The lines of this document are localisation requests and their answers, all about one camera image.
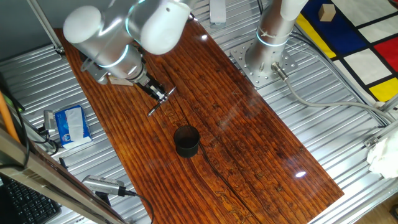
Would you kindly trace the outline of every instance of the wooden block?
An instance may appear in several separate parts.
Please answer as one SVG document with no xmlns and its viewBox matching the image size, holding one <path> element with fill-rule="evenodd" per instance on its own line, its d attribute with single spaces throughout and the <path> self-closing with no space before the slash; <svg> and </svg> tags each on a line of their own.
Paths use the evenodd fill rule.
<svg viewBox="0 0 398 224">
<path fill-rule="evenodd" d="M 198 22 L 185 26 L 172 51 L 145 56 L 150 74 L 167 90 L 177 87 L 149 118 L 151 97 L 136 85 L 96 83 L 57 33 L 155 223 L 308 223 L 343 195 Z M 201 140 L 198 154 L 184 159 L 173 135 L 187 124 Z"/>
<path fill-rule="evenodd" d="M 322 4 L 319 9 L 318 15 L 321 22 L 331 22 L 336 14 L 336 9 L 334 4 Z"/>
</svg>

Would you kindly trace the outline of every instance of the colorful mat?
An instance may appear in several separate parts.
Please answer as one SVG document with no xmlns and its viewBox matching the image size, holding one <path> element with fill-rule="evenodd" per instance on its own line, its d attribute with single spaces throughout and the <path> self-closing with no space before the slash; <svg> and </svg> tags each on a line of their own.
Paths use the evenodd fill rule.
<svg viewBox="0 0 398 224">
<path fill-rule="evenodd" d="M 320 22 L 322 4 L 334 4 Z M 398 94 L 398 10 L 388 0 L 309 0 L 298 24 L 372 102 Z"/>
</svg>

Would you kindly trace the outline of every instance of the blue box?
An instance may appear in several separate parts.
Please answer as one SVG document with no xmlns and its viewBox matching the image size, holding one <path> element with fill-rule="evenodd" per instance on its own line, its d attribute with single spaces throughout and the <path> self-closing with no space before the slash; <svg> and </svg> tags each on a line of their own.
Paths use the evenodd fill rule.
<svg viewBox="0 0 398 224">
<path fill-rule="evenodd" d="M 72 141 L 69 135 L 69 127 L 68 127 L 68 120 L 65 112 L 70 109 L 80 108 L 81 109 L 81 116 L 83 118 L 83 139 L 80 141 Z M 80 146 L 84 143 L 91 142 L 91 134 L 88 128 L 87 119 L 85 116 L 85 112 L 80 105 L 73 106 L 71 108 L 61 110 L 55 113 L 55 121 L 57 122 L 58 132 L 60 135 L 61 145 L 65 149 L 72 149 L 74 147 Z"/>
</svg>

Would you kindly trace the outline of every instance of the black cup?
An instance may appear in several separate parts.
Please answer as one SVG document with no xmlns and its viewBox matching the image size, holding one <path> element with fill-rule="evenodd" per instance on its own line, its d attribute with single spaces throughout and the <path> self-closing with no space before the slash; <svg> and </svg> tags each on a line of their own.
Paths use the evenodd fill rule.
<svg viewBox="0 0 398 224">
<path fill-rule="evenodd" d="M 192 126 L 179 127 L 174 133 L 174 143 L 177 154 L 191 158 L 198 152 L 200 140 L 199 131 Z"/>
</svg>

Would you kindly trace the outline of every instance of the keyboard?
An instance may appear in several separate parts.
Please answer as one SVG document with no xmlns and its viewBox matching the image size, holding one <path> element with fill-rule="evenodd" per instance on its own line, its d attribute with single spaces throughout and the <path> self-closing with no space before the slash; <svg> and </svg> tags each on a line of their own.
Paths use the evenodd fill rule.
<svg viewBox="0 0 398 224">
<path fill-rule="evenodd" d="M 3 203 L 3 215 L 7 216 L 4 218 L 12 219 L 12 223 L 43 224 L 61 212 L 56 202 L 35 190 L 7 177 L 1 176 L 1 180 L 3 190 L 0 198 Z"/>
</svg>

